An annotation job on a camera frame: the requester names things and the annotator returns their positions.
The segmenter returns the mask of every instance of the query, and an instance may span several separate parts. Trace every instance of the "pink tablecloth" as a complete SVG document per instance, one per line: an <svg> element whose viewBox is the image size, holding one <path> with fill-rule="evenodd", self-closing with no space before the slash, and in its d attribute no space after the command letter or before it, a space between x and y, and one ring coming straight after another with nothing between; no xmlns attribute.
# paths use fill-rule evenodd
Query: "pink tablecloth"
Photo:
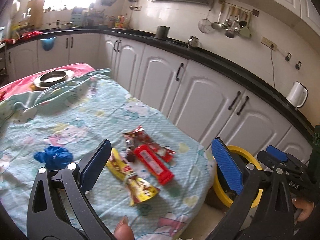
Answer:
<svg viewBox="0 0 320 240"><path fill-rule="evenodd" d="M32 91L30 89L30 85L39 75L44 74L48 71L55 70L55 69L72 70L75 73L75 77L82 76L82 75L87 74L88 72L94 70L93 67L89 66L86 63L77 63L77 64L67 65L67 66L63 66L63 67L57 67L57 68L53 68L50 70L38 72L36 74L21 78L19 80L13 81L13 82L1 87L0 92L2 92L2 91L5 92L4 97L2 99L6 99L12 95L24 93L27 91Z"/></svg>

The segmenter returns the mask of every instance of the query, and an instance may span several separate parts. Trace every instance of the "yellow snack package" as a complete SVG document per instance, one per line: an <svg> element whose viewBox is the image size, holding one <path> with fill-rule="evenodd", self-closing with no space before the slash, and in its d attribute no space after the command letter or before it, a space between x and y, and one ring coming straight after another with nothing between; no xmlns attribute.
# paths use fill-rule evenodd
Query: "yellow snack package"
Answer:
<svg viewBox="0 0 320 240"><path fill-rule="evenodd" d="M149 182L139 178L116 149L112 149L111 157L107 161L107 168L118 179L124 182L129 189L130 206L137 205L156 196L160 189L152 186Z"/></svg>

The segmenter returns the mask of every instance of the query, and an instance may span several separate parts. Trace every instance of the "silver screw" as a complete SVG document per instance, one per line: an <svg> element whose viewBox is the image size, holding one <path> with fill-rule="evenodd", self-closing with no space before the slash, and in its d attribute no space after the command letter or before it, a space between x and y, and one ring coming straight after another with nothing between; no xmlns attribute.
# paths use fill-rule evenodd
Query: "silver screw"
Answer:
<svg viewBox="0 0 320 240"><path fill-rule="evenodd" d="M283 170L280 169L280 168L277 168L277 169L276 169L276 172L277 172L278 174L282 174L282 173L283 173Z"/></svg>
<svg viewBox="0 0 320 240"><path fill-rule="evenodd" d="M42 173L44 173L46 170L47 170L47 169L46 169L45 167L42 167L42 168L39 169L39 173L42 174Z"/></svg>
<svg viewBox="0 0 320 240"><path fill-rule="evenodd" d="M74 170L76 167L77 167L77 164L76 164L76 163L70 163L70 164L68 165L68 169L69 169L69 170Z"/></svg>
<svg viewBox="0 0 320 240"><path fill-rule="evenodd" d="M251 171L254 169L254 165L252 163L248 163L246 167L248 170L251 170Z"/></svg>

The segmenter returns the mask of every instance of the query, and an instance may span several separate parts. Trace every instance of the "hand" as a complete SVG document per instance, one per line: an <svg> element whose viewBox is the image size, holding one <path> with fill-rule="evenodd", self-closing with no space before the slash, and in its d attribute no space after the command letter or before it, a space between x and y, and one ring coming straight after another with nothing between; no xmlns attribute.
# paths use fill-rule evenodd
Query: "hand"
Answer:
<svg viewBox="0 0 320 240"><path fill-rule="evenodd" d="M113 233L113 235L118 240L134 240L134 234L128 225L129 219L127 216L124 216L120 222L117 224L116 229Z"/></svg>
<svg viewBox="0 0 320 240"><path fill-rule="evenodd" d="M306 220L310 216L310 214L315 206L315 204L313 202L309 202L309 201L304 200L303 198L299 198L299 197L293 198L292 203L294 204L294 206L296 208L302 209L302 212L298 216L298 219L297 219L298 222Z"/></svg>

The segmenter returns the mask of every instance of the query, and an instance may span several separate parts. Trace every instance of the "black countertop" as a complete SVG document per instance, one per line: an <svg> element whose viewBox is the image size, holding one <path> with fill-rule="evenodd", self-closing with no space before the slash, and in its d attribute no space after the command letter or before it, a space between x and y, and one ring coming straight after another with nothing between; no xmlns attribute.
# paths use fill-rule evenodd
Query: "black countertop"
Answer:
<svg viewBox="0 0 320 240"><path fill-rule="evenodd" d="M92 27L71 28L69 30L61 31L59 29L51 29L44 31L43 34L32 37L28 40L18 41L16 44L8 45L7 49L18 46L25 42L46 39L60 35L72 35L78 33L102 33L113 35L120 38L127 38L135 41L140 41L150 46L166 50L174 53L185 59L194 60L203 64L242 85L281 113L310 143L312 142L312 135L314 127L300 112L296 111L295 107L289 103L286 98L280 94L276 89L270 86L245 68L236 63L225 59L217 54L214 54L205 49L188 49L185 42L177 41L168 38L166 41L156 39L153 33L147 33L136 30L115 30L109 29L104 25Z"/></svg>

